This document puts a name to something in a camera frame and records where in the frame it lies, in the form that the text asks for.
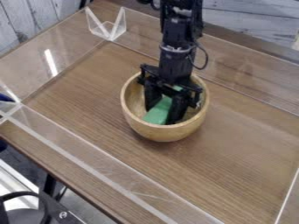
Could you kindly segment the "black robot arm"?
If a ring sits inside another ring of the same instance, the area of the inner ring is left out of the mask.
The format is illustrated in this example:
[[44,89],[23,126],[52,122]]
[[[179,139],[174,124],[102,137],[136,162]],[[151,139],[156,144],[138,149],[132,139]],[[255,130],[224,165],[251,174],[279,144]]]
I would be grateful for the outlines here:
[[180,122],[190,108],[202,105],[203,87],[192,82],[196,52],[204,48],[203,0],[138,0],[160,12],[163,40],[159,65],[140,66],[138,83],[144,87],[143,120],[156,125]]

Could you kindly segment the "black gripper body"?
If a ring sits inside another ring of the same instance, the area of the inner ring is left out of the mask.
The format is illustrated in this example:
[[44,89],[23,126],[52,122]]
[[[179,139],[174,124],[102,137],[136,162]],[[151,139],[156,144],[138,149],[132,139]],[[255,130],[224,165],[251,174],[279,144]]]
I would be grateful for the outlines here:
[[200,102],[203,88],[192,82],[192,69],[195,67],[195,53],[198,46],[188,45],[186,48],[171,48],[160,45],[159,66],[143,64],[138,83],[154,83],[162,90],[162,94],[174,98],[178,94],[188,94],[188,107],[195,108]]

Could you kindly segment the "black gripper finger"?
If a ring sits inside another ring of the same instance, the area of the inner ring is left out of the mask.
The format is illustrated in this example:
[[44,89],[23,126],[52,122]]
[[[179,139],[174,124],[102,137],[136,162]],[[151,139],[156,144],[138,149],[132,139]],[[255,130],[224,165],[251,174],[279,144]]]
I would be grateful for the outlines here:
[[176,124],[183,119],[190,104],[190,98],[191,96],[188,94],[178,94],[172,98],[166,121],[167,125]]
[[163,94],[160,88],[151,82],[144,84],[144,106],[150,110],[162,100]]

